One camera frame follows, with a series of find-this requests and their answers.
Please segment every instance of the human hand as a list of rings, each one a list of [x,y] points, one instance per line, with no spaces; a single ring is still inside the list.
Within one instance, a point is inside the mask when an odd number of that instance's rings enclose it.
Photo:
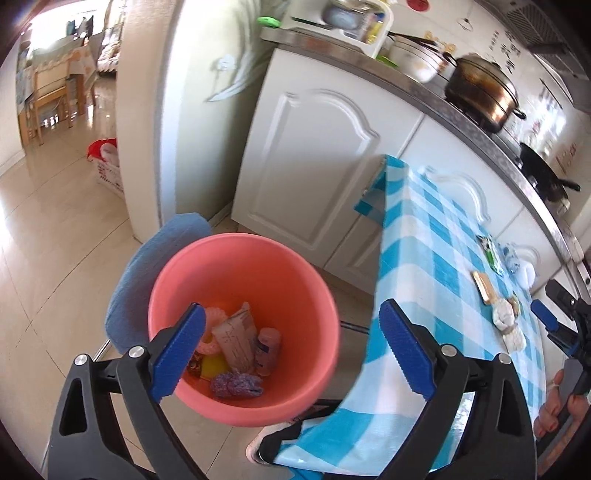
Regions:
[[[561,369],[554,376],[555,385],[560,385],[563,379],[564,370]],[[540,408],[538,418],[534,421],[534,435],[536,438],[540,439],[546,433],[553,432],[558,428],[557,417],[560,410],[562,410],[562,406],[558,387],[553,387],[548,392],[546,403]],[[562,454],[564,448],[568,445],[569,441],[573,438],[574,433],[581,425],[581,422],[589,409],[589,403],[587,402],[587,398],[582,395],[571,395],[567,400],[567,408],[573,418],[573,422],[552,451],[538,464],[538,475],[543,475]]]

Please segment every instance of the blue gripper pad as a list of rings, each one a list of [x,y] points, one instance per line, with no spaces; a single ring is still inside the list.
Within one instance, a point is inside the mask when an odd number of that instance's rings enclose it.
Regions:
[[[389,300],[379,308],[379,326],[413,392],[429,400],[436,390],[433,361],[427,356],[411,330],[404,312]]]
[[[558,319],[555,317],[554,313],[549,311],[548,307],[546,307],[546,305],[544,305],[540,300],[534,300],[531,302],[530,309],[532,313],[537,316],[544,324],[546,330],[549,332],[558,331]]]
[[[176,332],[158,356],[152,368],[152,389],[150,394],[156,403],[172,395],[191,356],[205,333],[205,309],[195,305],[188,312]]]

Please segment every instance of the pink trash bin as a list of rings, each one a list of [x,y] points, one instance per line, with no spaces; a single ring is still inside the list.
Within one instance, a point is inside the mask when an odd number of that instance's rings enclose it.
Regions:
[[[301,256],[248,233],[213,235],[188,245],[156,280],[150,339],[174,325],[194,301],[227,314],[247,301],[257,329],[279,330],[282,346],[260,397],[218,400],[209,382],[185,372],[175,393],[186,405],[220,423],[259,427],[289,420],[318,399],[335,370],[340,323],[328,287]]]

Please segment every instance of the white cabinet door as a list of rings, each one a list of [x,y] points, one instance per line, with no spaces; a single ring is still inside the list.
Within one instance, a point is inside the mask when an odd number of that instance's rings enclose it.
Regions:
[[[232,219],[324,266],[384,154],[424,115],[331,65],[276,50],[242,160]]]
[[[493,236],[522,209],[501,178],[470,148],[435,120],[426,118],[402,154],[412,168],[431,167],[440,191],[467,210]]]
[[[535,283],[531,288],[533,292],[544,286],[560,269],[560,260],[552,244],[525,208],[496,240],[501,245],[514,243],[517,256],[534,266]]]
[[[570,278],[570,274],[566,271],[566,267],[560,269],[560,271],[553,278],[556,281],[558,281],[558,283],[560,283],[564,288],[566,288],[566,290],[568,290],[573,297],[578,297],[578,294],[576,293],[577,290]],[[577,327],[575,323],[571,319],[569,319],[562,312],[562,310],[560,310],[556,306],[556,304],[554,304],[554,302],[546,296],[546,293],[543,288],[541,288],[538,291],[538,293],[534,295],[534,298],[541,300],[544,303],[544,305],[548,307],[548,309],[552,313],[554,313],[554,315],[556,315],[556,318],[558,318],[558,321],[560,323],[566,325],[567,327],[573,329],[576,332]],[[554,378],[556,372],[563,367],[566,355],[548,338],[548,335],[546,335],[546,329],[544,327],[544,324],[540,321],[538,321],[538,324],[540,325],[540,332],[542,334],[542,349],[544,352],[546,380],[550,381],[552,378]]]
[[[378,280],[382,226],[360,216],[324,269],[373,295]]]

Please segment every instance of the green plastic object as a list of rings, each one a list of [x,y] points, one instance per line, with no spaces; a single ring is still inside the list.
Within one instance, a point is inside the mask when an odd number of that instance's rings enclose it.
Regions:
[[[264,27],[279,28],[281,26],[281,22],[273,17],[259,17],[256,21]]]
[[[383,55],[378,55],[377,57],[375,57],[375,59],[377,61],[381,61],[383,64],[386,64],[388,67],[396,68],[398,66],[388,57],[384,57]]]

